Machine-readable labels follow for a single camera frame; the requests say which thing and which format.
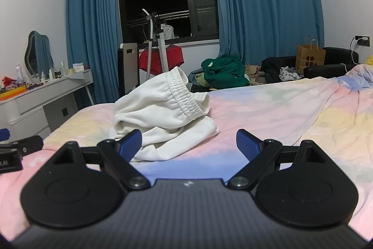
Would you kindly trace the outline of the orange tray with items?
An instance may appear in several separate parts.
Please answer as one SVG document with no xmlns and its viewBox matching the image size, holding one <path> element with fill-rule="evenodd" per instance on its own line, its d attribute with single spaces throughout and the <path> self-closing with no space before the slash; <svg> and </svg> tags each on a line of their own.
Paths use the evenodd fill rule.
<svg viewBox="0 0 373 249">
<path fill-rule="evenodd" d="M 1 80 L 0 101 L 6 101 L 19 94 L 25 93 L 27 86 L 21 80 L 15 80 L 9 77 L 4 77 Z"/>
</svg>

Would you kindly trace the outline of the white zip-up sweatshirt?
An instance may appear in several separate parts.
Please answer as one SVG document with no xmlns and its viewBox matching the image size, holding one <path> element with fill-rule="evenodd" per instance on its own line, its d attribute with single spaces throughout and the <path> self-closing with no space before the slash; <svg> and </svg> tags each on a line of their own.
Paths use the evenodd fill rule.
<svg viewBox="0 0 373 249">
<path fill-rule="evenodd" d="M 217 135 L 209 117 L 210 96 L 192 93 L 179 67 L 151 78 L 114 104 L 109 136 L 119 140 L 140 130 L 142 146 L 133 161 L 167 161 Z"/>
</svg>

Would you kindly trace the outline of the yellow cloth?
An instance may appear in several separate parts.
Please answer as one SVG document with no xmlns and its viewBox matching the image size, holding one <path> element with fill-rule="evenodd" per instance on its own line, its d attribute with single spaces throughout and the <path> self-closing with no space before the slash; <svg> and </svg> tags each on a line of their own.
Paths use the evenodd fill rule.
<svg viewBox="0 0 373 249">
<path fill-rule="evenodd" d="M 370 65 L 370 66 L 373 66 L 373 55 L 370 55 L 366 61 L 364 62 L 364 64 L 366 65 Z"/>
</svg>

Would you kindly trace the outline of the blue curtain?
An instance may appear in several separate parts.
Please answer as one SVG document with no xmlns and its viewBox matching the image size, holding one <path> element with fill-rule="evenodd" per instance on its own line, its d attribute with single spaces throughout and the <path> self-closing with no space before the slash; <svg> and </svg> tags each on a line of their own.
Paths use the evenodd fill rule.
<svg viewBox="0 0 373 249">
<path fill-rule="evenodd" d="M 66 43 L 68 62 L 91 69 L 95 101 L 115 102 L 122 43 L 118 0 L 66 0 Z"/>
<path fill-rule="evenodd" d="M 293 56 L 306 38 L 324 44 L 321 0 L 217 0 L 221 55 L 243 64 Z"/>
</svg>

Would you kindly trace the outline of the red garment on rack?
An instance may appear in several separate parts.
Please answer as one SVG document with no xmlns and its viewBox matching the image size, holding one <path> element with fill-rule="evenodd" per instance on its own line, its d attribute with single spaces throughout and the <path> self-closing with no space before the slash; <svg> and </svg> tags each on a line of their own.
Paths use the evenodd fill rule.
<svg viewBox="0 0 373 249">
<path fill-rule="evenodd" d="M 148 62 L 148 49 L 145 49 L 141 52 L 139 56 L 139 68 L 143 71 L 147 71 L 147 62 Z M 168 60 L 168 68 L 172 70 L 176 66 L 181 66 L 184 63 L 183 52 L 181 47 L 176 45 L 169 45 L 166 48 L 166 55 Z M 151 65 L 150 65 L 150 74 L 158 75 L 163 73 L 161 66 L 161 57 L 159 54 L 159 49 L 153 48 L 151 54 Z"/>
</svg>

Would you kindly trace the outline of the garment steamer stand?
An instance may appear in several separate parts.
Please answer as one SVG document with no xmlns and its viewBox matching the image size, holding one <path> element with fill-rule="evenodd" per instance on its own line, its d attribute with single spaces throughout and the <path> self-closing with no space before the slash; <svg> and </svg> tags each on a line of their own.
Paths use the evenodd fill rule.
<svg viewBox="0 0 373 249">
<path fill-rule="evenodd" d="M 153 49 L 153 43 L 157 42 L 157 48 L 161 57 L 161 66 L 164 72 L 168 72 L 168 60 L 166 55 L 166 42 L 164 39 L 164 30 L 161 26 L 161 18 L 157 13 L 150 14 L 147 10 L 142 9 L 145 13 L 145 18 L 149 23 L 149 40 L 148 40 L 148 62 L 146 71 L 146 80 L 150 79 L 150 65 L 151 65 L 151 54 Z"/>
</svg>

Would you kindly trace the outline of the black clothes pile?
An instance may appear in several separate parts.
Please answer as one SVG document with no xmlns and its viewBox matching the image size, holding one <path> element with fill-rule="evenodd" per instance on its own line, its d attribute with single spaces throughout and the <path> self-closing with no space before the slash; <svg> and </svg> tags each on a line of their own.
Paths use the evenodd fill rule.
<svg viewBox="0 0 373 249">
<path fill-rule="evenodd" d="M 280 71 L 283 61 L 280 57 L 268 57 L 261 63 L 260 70 L 264 72 L 266 83 L 280 83 Z"/>
</svg>

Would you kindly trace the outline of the white dressing table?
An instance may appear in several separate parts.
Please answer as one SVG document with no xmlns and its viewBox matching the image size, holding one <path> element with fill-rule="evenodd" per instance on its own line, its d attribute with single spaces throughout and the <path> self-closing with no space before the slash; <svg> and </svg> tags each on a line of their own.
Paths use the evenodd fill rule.
<svg viewBox="0 0 373 249">
<path fill-rule="evenodd" d="M 89 93 L 91 70 L 71 74 L 1 102 L 1 128 L 10 140 L 39 135 L 48 137 L 78 112 L 74 93 Z"/>
</svg>

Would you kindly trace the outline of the black sofa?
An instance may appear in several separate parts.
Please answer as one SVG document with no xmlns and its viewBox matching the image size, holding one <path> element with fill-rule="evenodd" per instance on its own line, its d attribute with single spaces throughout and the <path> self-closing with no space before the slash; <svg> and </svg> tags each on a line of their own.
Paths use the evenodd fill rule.
<svg viewBox="0 0 373 249">
<path fill-rule="evenodd" d="M 304 69 L 304 78 L 335 78 L 341 77 L 354 68 L 359 61 L 359 55 L 352 50 L 337 47 L 322 47 L 326 57 L 322 66 Z M 280 57 L 283 61 L 282 68 L 295 68 L 296 56 Z"/>
</svg>

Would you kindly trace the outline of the green sweatshirt pile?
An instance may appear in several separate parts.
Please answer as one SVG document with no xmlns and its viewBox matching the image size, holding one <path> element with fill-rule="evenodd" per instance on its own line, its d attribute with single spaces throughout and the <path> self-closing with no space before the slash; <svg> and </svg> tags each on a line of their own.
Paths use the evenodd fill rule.
<svg viewBox="0 0 373 249">
<path fill-rule="evenodd" d="M 215 89 L 246 87 L 245 65 L 232 55 L 222 55 L 215 59 L 206 59 L 201 63 L 204 79 Z"/>
</svg>

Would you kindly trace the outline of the right blue curtain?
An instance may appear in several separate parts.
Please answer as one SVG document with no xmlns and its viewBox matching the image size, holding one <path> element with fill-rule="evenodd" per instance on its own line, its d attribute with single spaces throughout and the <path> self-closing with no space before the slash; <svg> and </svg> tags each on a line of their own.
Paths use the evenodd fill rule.
<svg viewBox="0 0 373 249">
<path fill-rule="evenodd" d="M 217 0 L 221 55 L 243 64 L 293 56 L 306 38 L 324 44 L 321 0 Z"/>
</svg>

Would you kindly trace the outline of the brown paper bag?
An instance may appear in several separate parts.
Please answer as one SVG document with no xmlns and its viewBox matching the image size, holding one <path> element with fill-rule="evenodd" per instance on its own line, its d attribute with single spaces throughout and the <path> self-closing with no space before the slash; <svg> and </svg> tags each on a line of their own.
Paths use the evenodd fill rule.
<svg viewBox="0 0 373 249">
<path fill-rule="evenodd" d="M 301 45 L 297 45 L 297 55 L 295 69 L 299 74 L 304 74 L 305 68 L 310 68 L 314 66 L 322 66 L 326 57 L 326 51 L 319 46 L 319 41 L 317 39 L 307 39 Z"/>
</svg>

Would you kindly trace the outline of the wall socket with charger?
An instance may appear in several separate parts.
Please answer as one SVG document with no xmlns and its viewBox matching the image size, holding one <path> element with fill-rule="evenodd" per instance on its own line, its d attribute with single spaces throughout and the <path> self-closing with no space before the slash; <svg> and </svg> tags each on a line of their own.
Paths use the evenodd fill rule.
<svg viewBox="0 0 373 249">
<path fill-rule="evenodd" d="M 370 46 L 370 37 L 365 35 L 356 35 L 355 42 L 358 46 L 369 47 Z"/>
</svg>

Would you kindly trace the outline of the beige panel heater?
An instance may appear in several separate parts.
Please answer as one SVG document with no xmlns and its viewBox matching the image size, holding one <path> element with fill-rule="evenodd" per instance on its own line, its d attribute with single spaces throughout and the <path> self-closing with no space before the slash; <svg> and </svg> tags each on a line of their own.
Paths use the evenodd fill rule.
<svg viewBox="0 0 373 249">
<path fill-rule="evenodd" d="M 121 44 L 117 50 L 117 76 L 120 97 L 139 86 L 138 58 L 138 45 L 136 43 Z"/>
</svg>

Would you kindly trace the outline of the wavy frame mirror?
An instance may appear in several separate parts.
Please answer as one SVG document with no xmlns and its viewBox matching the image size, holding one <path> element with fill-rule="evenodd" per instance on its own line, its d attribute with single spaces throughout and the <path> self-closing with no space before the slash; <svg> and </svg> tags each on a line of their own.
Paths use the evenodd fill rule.
<svg viewBox="0 0 373 249">
<path fill-rule="evenodd" d="M 54 67 L 48 36 L 31 31 L 24 59 L 25 68 L 32 77 L 40 78 L 42 74 L 47 75 Z"/>
</svg>

